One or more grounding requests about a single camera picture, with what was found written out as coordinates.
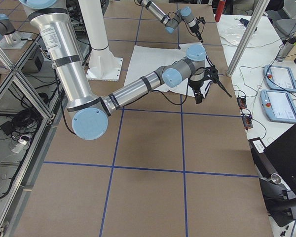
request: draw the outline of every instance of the black monitor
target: black monitor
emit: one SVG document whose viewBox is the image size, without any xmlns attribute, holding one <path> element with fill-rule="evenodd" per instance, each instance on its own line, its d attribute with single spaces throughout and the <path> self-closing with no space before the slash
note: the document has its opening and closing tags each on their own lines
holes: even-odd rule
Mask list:
<svg viewBox="0 0 296 237">
<path fill-rule="evenodd" d="M 296 195 L 296 123 L 266 147 L 264 153 Z"/>
</svg>

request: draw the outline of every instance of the robotic arm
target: robotic arm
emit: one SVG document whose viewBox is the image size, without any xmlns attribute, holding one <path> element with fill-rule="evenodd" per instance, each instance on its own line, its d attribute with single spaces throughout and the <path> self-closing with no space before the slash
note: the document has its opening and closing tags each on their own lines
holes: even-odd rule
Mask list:
<svg viewBox="0 0 296 237">
<path fill-rule="evenodd" d="M 178 27 L 181 21 L 184 21 L 188 25 L 192 33 L 195 33 L 200 42 L 203 42 L 203 38 L 201 36 L 201 33 L 199 32 L 199 23 L 205 24 L 205 20 L 203 17 L 200 17 L 199 19 L 195 18 L 188 6 L 184 7 L 183 9 L 177 10 L 175 16 L 171 19 L 151 0 L 137 0 L 137 2 L 141 6 L 144 6 L 163 25 L 165 25 L 166 31 L 170 34 L 172 34 L 172 32 Z"/>
<path fill-rule="evenodd" d="M 0 14 L 0 40 L 3 37 L 9 45 L 15 45 L 21 41 L 20 34 L 15 30 L 9 18 L 5 14 Z"/>
<path fill-rule="evenodd" d="M 31 24 L 40 31 L 68 97 L 67 110 L 72 127 L 82 139 L 93 140 L 102 136 L 108 126 L 108 116 L 164 83 L 174 87 L 189 78 L 189 84 L 197 91 L 203 81 L 214 78 L 213 70 L 208 73 L 205 68 L 204 47 L 196 44 L 180 61 L 160 67 L 108 96 L 99 97 L 92 93 L 84 73 L 65 0 L 19 1 L 23 3 Z M 213 82 L 218 83 L 218 76 Z"/>
</svg>

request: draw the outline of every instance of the red object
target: red object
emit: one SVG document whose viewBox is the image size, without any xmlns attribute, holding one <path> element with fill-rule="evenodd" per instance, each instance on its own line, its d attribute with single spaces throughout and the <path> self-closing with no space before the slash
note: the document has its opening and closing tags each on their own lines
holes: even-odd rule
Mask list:
<svg viewBox="0 0 296 237">
<path fill-rule="evenodd" d="M 226 3 L 226 0 L 220 0 L 218 3 L 218 8 L 217 8 L 216 15 L 215 15 L 216 22 L 219 22 L 219 20 L 221 19 L 221 15 L 223 12 L 223 8 L 225 7 L 225 3 Z"/>
</svg>

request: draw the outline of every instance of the blue and white tablet device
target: blue and white tablet device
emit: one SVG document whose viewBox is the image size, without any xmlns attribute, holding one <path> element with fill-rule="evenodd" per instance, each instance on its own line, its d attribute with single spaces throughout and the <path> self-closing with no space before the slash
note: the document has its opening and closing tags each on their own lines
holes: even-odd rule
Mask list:
<svg viewBox="0 0 296 237">
<path fill-rule="evenodd" d="M 270 89 L 283 90 L 282 88 L 284 88 L 289 92 L 296 92 L 296 81 L 290 68 L 266 65 L 264 67 L 264 75 Z"/>
<path fill-rule="evenodd" d="M 273 122 L 296 123 L 296 107 L 286 91 L 262 90 L 262 106 Z"/>
</svg>

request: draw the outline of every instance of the device screen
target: device screen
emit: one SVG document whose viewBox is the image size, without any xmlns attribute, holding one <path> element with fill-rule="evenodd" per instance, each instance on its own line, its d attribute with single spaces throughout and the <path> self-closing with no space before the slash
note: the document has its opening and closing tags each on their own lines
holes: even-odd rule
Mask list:
<svg viewBox="0 0 296 237">
<path fill-rule="evenodd" d="M 268 92 L 267 93 L 274 115 L 278 119 L 296 119 L 292 105 L 286 93 Z"/>
<path fill-rule="evenodd" d="M 291 75 L 287 68 L 272 67 L 271 71 L 272 71 L 272 76 L 275 84 L 283 88 L 289 88 L 289 89 L 294 88 Z"/>
</svg>

